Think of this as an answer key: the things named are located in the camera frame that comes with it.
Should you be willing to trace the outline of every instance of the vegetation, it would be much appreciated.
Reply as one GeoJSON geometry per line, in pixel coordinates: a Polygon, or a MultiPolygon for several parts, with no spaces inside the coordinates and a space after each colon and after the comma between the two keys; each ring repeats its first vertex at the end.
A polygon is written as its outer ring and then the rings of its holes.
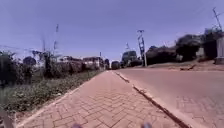
{"type": "Polygon", "coordinates": [[[175,48],[151,46],[146,52],[146,58],[148,64],[174,62],[176,61],[175,48]]]}
{"type": "Polygon", "coordinates": [[[31,85],[6,87],[0,90],[0,105],[6,111],[23,112],[40,107],[97,75],[100,71],[86,71],[62,79],[43,80],[31,85]]]}
{"type": "Polygon", "coordinates": [[[13,53],[0,52],[0,107],[6,111],[27,111],[78,87],[98,74],[78,59],[68,57],[57,62],[50,53],[40,54],[44,66],[34,66],[36,60],[25,57],[22,63],[13,59],[13,53]]]}
{"type": "Polygon", "coordinates": [[[105,59],[104,60],[104,64],[105,64],[106,70],[109,70],[110,69],[110,60],[109,59],[105,59]]]}
{"type": "Polygon", "coordinates": [[[190,61],[196,58],[200,45],[200,36],[188,34],[177,40],[176,53],[183,56],[183,61],[190,61]]]}

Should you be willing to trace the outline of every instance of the sky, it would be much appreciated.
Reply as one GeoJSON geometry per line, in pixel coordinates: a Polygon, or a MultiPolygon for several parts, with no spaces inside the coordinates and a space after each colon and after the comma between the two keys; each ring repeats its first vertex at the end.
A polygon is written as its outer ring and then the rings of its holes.
{"type": "MultiPolygon", "coordinates": [[[[121,60],[128,43],[136,50],[137,30],[144,29],[145,48],[172,46],[184,34],[200,34],[217,25],[212,9],[224,12],[223,0],[0,0],[0,49],[53,49],[82,58],[121,60]]],[[[219,16],[224,25],[224,14],[219,16]]]]}

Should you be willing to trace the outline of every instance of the curb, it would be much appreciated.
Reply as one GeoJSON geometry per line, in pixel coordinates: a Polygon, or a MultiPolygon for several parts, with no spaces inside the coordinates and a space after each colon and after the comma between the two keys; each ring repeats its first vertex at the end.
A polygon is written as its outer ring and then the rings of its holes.
{"type": "Polygon", "coordinates": [[[171,107],[166,104],[158,97],[154,97],[151,95],[150,90],[145,90],[140,88],[139,86],[132,83],[129,79],[127,79],[123,74],[115,72],[121,79],[125,82],[132,85],[132,87],[141,95],[143,95],[147,100],[152,102],[157,108],[162,110],[167,116],[169,116],[175,123],[177,123],[181,128],[207,128],[204,125],[201,125],[194,121],[192,118],[186,116],[184,113],[180,112],[178,109],[171,107]]]}

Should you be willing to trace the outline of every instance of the asphalt road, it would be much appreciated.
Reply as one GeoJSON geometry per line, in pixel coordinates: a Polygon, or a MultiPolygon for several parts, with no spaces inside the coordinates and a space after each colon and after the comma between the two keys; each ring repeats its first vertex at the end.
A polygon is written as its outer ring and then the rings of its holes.
{"type": "Polygon", "coordinates": [[[118,72],[200,123],[209,127],[224,126],[224,72],[150,69],[118,72]]]}

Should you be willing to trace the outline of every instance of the brick sidewalk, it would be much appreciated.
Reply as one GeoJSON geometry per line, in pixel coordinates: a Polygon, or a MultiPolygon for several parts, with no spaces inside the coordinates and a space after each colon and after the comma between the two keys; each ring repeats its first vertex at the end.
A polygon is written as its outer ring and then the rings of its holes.
{"type": "Polygon", "coordinates": [[[104,72],[46,109],[23,128],[179,128],[169,117],[113,72],[104,72]]]}

